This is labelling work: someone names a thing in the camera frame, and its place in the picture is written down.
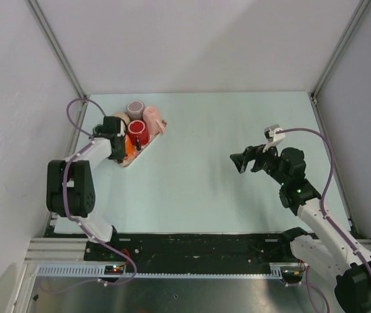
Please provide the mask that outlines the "orange mug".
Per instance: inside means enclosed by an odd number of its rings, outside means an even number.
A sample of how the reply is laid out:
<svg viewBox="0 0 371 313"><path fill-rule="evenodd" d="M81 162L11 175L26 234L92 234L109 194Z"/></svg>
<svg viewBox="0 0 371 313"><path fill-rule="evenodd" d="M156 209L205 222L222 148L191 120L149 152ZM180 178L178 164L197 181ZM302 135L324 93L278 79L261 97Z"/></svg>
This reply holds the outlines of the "orange mug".
<svg viewBox="0 0 371 313"><path fill-rule="evenodd" d="M130 137L128 135L125 136L125 151L127 158L134 156L135 147L132 144Z"/></svg>

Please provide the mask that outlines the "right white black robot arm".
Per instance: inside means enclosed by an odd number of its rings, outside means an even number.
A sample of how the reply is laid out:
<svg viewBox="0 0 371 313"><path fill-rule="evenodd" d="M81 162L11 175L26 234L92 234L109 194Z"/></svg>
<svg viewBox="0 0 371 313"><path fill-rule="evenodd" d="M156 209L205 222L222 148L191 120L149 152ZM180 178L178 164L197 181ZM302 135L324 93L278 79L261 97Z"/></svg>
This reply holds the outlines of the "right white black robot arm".
<svg viewBox="0 0 371 313"><path fill-rule="evenodd" d="M304 153L296 148L278 152L265 145L249 146L242 153L230 155L239 173L253 162L253 173L263 170L279 185L279 198L285 208L300 218L319 241L301 228L283 233L278 244L279 256L285 261L305 261L334 288L344 312L371 311L371 251L352 234L341 228L322 204L321 194L305 177Z"/></svg>

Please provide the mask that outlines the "red mug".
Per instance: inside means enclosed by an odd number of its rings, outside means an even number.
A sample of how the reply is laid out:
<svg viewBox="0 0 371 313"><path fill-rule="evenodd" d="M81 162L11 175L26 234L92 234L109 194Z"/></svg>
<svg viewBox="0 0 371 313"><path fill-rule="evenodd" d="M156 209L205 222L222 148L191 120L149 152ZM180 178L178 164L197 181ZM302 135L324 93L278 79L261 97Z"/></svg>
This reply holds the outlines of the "red mug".
<svg viewBox="0 0 371 313"><path fill-rule="evenodd" d="M137 151L141 151L149 143L149 131L142 120L132 121L128 125L128 136Z"/></svg>

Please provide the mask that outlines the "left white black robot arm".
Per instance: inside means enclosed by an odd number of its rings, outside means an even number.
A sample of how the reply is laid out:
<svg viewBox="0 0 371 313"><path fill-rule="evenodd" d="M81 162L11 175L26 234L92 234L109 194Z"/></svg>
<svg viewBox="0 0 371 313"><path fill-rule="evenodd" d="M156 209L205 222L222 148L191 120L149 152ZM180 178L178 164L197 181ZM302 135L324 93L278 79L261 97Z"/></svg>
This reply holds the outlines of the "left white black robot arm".
<svg viewBox="0 0 371 313"><path fill-rule="evenodd" d="M127 125L120 117L105 116L88 144L64 160L48 164L46 207L48 211L76 223L107 260L116 259L121 244L112 239L114 227L95 212L93 170L104 160L122 163L127 156Z"/></svg>

